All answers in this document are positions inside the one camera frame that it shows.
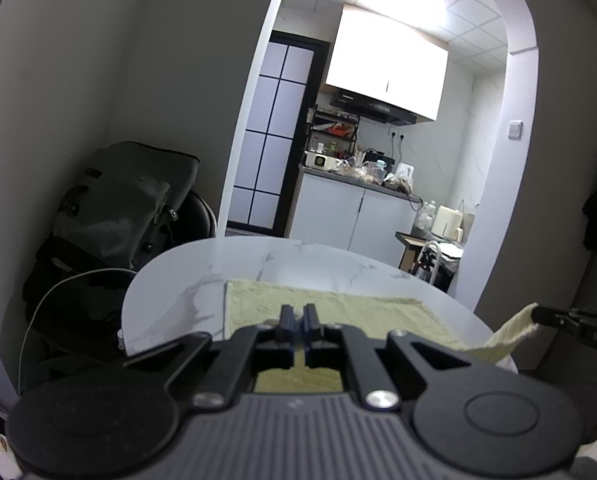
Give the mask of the dark bag on chair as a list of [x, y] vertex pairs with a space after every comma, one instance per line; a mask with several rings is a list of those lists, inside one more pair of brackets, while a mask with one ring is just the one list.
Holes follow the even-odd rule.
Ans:
[[193, 228], [200, 160], [124, 141], [96, 151], [63, 196], [48, 252], [70, 270], [139, 270]]

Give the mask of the black range hood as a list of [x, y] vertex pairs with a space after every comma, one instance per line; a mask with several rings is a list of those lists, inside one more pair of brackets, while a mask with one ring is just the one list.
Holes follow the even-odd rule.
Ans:
[[344, 112], [371, 119], [381, 124], [405, 127], [417, 123], [417, 115], [409, 112], [409, 110], [344, 90], [338, 90], [330, 104], [344, 110]]

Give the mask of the white upper kitchen cabinet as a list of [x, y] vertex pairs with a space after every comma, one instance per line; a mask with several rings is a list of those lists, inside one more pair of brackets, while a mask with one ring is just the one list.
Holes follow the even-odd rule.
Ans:
[[423, 32], [346, 4], [325, 83], [435, 120], [448, 58]]

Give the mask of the cream cylindrical appliance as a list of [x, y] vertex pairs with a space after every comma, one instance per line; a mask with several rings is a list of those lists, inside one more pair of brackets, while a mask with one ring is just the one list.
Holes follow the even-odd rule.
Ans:
[[436, 212], [431, 232], [436, 236], [447, 238], [447, 240], [458, 240], [462, 220], [463, 213], [459, 209], [440, 206]]

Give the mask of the black kitchen spice rack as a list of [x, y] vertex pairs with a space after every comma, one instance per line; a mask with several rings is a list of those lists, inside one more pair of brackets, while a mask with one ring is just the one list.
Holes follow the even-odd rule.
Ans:
[[358, 115], [316, 105], [307, 118], [305, 151], [347, 158], [356, 151]]

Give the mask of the black framed glass door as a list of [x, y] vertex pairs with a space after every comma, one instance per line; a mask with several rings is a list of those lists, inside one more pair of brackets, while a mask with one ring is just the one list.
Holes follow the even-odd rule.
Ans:
[[228, 228], [285, 233], [308, 113], [317, 101], [329, 50], [325, 41], [276, 30], [271, 34], [245, 128]]

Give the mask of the white kitchen cabinet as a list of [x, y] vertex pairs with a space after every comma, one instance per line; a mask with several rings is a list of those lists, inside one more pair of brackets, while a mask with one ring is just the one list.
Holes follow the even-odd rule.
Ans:
[[320, 170], [299, 170], [285, 236], [399, 266], [398, 232], [413, 228], [422, 203], [388, 188]]
[[325, 83], [435, 120], [448, 58], [423, 32], [346, 4]]

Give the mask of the dark wooden chair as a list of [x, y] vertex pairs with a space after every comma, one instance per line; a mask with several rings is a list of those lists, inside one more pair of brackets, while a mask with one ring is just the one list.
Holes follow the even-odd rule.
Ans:
[[177, 245], [213, 238], [217, 232], [217, 220], [205, 200], [190, 191], [177, 210], [178, 217], [172, 227]]

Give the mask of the white wall light switch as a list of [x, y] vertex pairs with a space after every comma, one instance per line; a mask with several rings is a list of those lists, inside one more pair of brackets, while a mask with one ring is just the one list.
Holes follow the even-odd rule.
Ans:
[[524, 123], [521, 120], [511, 120], [509, 127], [507, 127], [507, 137], [510, 140], [521, 139]]

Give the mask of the white rolling cart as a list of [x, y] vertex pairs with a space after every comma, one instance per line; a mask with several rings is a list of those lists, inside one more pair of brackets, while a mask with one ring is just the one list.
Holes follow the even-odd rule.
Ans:
[[464, 247], [453, 240], [431, 235], [426, 240], [402, 232], [395, 234], [405, 250], [399, 269], [448, 292], [463, 256]]

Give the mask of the white electric kettle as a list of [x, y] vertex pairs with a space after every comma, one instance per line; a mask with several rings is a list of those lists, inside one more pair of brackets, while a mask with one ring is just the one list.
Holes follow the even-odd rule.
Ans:
[[410, 188], [413, 187], [413, 174], [414, 174], [414, 167], [404, 162], [399, 162], [395, 176], [401, 179], [403, 182], [407, 183]]

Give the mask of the yellow knitted towel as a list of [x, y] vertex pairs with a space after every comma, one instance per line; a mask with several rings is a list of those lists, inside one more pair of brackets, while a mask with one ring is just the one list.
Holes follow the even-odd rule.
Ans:
[[228, 333], [233, 335], [239, 328], [261, 322], [276, 324], [285, 304], [293, 307], [296, 313], [303, 311], [307, 304], [314, 304], [321, 323], [353, 325], [370, 338], [383, 338], [390, 330], [406, 330], [490, 364], [507, 359], [522, 342], [539, 332], [539, 325], [531, 319], [533, 304], [512, 316], [484, 344], [470, 346], [417, 299], [353, 296], [231, 280], [226, 285]]

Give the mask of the white lower kitchen cabinet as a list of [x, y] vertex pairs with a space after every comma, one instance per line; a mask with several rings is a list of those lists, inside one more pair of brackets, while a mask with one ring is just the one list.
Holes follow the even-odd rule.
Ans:
[[388, 188], [320, 170], [299, 170], [285, 236], [399, 266], [398, 232], [413, 228], [422, 203]]

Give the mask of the white toaster appliance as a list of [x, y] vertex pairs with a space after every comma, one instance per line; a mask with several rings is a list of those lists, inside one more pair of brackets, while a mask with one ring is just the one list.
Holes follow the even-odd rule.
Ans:
[[312, 169], [333, 171], [339, 166], [340, 163], [341, 159], [334, 156], [324, 155], [316, 152], [305, 153], [304, 165]]

